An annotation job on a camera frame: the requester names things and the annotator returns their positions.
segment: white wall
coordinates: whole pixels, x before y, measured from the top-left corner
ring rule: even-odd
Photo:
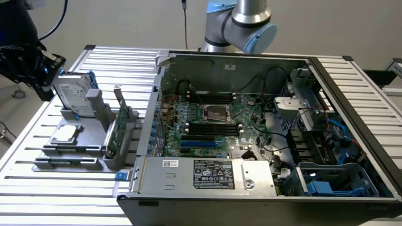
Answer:
[[[203,43],[207,0],[189,0],[190,48]],[[382,69],[402,57],[401,0],[269,0],[278,36],[274,53],[352,55]],[[56,23],[63,0],[31,12],[39,34]],[[86,44],[183,48],[181,0],[70,0],[65,23],[44,41],[70,61]]]

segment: aluminum table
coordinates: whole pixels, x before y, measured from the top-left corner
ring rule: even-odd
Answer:
[[[105,102],[117,110],[114,86],[122,85],[127,104],[139,111],[126,167],[134,166],[143,117],[157,75],[158,49],[97,46],[87,48],[73,68],[97,74]],[[317,56],[373,134],[402,169],[402,113],[353,61]],[[40,107],[16,142],[0,160],[0,225],[131,225],[113,197],[114,173],[34,172],[40,155],[62,119],[56,97]],[[121,182],[119,191],[129,189]],[[401,225],[402,216],[378,219],[365,226]]]

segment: power supply label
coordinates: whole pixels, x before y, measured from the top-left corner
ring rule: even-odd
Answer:
[[[194,160],[197,189],[234,189],[233,161]]]

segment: blue plastic latch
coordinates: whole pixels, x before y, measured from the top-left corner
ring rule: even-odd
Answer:
[[[226,11],[237,6],[237,0],[213,0],[207,5],[207,13]]]
[[[75,115],[75,119],[79,120],[82,116],[78,113],[74,113],[74,115]]]
[[[153,128],[157,129],[158,122],[153,121]]]
[[[149,149],[149,152],[153,151],[154,150],[154,146],[149,145],[147,149]]]
[[[129,181],[129,173],[118,172],[115,174],[115,181]]]
[[[99,85],[97,82],[95,73],[93,71],[89,71],[90,79],[91,79],[91,86],[94,89],[99,89]]]
[[[357,197],[365,196],[365,188],[358,187],[352,191],[333,191],[328,181],[313,181],[308,184],[309,192],[313,196],[342,196]]]
[[[151,136],[157,135],[157,129],[151,129]]]
[[[253,54],[262,54],[272,45],[277,36],[278,27],[274,23],[268,23],[254,34],[247,41],[243,52]]]
[[[150,144],[154,145],[157,143],[155,137],[150,137]]]

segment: wire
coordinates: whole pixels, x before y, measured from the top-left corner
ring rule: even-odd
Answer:
[[[357,144],[357,146],[360,147],[360,148],[362,148],[362,146],[360,145],[360,143],[358,143],[358,141],[356,141],[356,140],[350,140],[353,143],[356,143]]]
[[[54,34],[54,32],[58,30],[63,20],[65,20],[65,16],[66,16],[66,12],[67,12],[67,5],[69,5],[69,0],[65,0],[65,8],[63,8],[63,14],[61,17],[59,22],[56,23],[55,27],[51,29],[51,31],[42,37],[39,38],[39,41],[44,40],[47,37],[51,36],[51,34]]]
[[[342,165],[346,159],[348,148],[342,149],[342,157],[340,159],[338,165]]]
[[[198,94],[197,90],[194,90],[194,92],[195,92],[195,95],[198,96],[198,98],[199,98],[199,100],[201,100],[201,104],[203,105],[203,102],[202,102],[202,97],[201,97],[201,95]]]
[[[190,80],[189,79],[181,79],[179,82],[178,82],[178,85],[177,85],[177,90],[175,90],[175,94],[178,95],[179,94],[179,88],[181,88],[181,84],[183,82],[187,82],[189,85],[191,84]]]
[[[277,135],[280,135],[280,136],[282,136],[282,137],[286,138],[286,136],[285,136],[284,134],[281,134],[281,133],[266,132],[266,131],[258,129],[258,127],[255,127],[255,124],[254,124],[254,123],[253,123],[253,126],[254,126],[254,129],[257,129],[257,131],[261,132],[261,133],[265,133],[265,134],[277,134]]]
[[[268,152],[278,152],[278,151],[282,151],[284,149],[288,149],[289,147],[284,147],[284,148],[280,148],[277,150],[269,150],[265,148],[265,144],[266,144],[268,140],[265,140],[264,144],[262,144],[262,149],[266,150]]]
[[[186,49],[189,49],[187,46],[187,13],[186,13],[186,9],[183,9],[185,12],[185,40],[186,40]]]
[[[261,76],[261,75],[254,76],[254,77],[251,78],[250,82],[249,82],[242,88],[239,88],[239,89],[237,90],[237,93],[241,92],[243,89],[246,89],[247,86],[250,86],[251,82],[253,82],[258,77],[261,77],[261,78],[265,80],[264,76]]]
[[[286,73],[285,68],[281,67],[281,66],[274,66],[274,67],[272,67],[272,68],[266,71],[266,73],[265,73],[265,78],[264,78],[264,80],[265,80],[265,89],[266,89],[266,78],[269,77],[269,73],[272,72],[272,70],[276,69],[276,68],[278,68],[278,69],[282,70],[284,75],[285,75],[285,80],[286,80],[286,83],[288,83],[288,73]]]
[[[264,104],[270,104],[270,103],[272,103],[270,99],[269,99],[266,102],[261,103],[261,104],[255,107],[255,109],[253,110],[251,116],[254,115],[255,110],[257,110]],[[286,138],[286,136],[285,136],[284,134],[281,134],[281,133],[266,132],[266,131],[258,129],[258,127],[255,126],[253,120],[251,120],[251,124],[253,124],[254,129],[255,129],[258,132],[265,133],[265,134],[277,134],[277,135],[280,135],[280,136],[282,136],[282,137]]]
[[[221,120],[221,119],[213,119],[213,118],[209,118],[207,116],[203,116],[205,119],[210,119],[210,120],[217,120],[217,121],[223,121],[223,122],[229,122],[227,120]]]
[[[238,115],[243,112],[243,111],[246,111],[246,110],[249,110],[249,108],[245,108],[234,117],[233,117],[233,119],[235,118],[235,117],[238,117]]]
[[[342,128],[344,135],[346,135],[346,126],[344,126],[340,122],[337,122],[333,119],[329,119],[329,122],[332,122],[333,124],[336,124],[337,126],[340,126]]]
[[[6,130],[11,133],[11,135],[14,136],[14,138],[18,138],[18,136],[12,133],[12,131],[10,130],[10,128],[7,127],[7,125],[4,124],[4,122],[0,121],[0,124],[3,124]]]

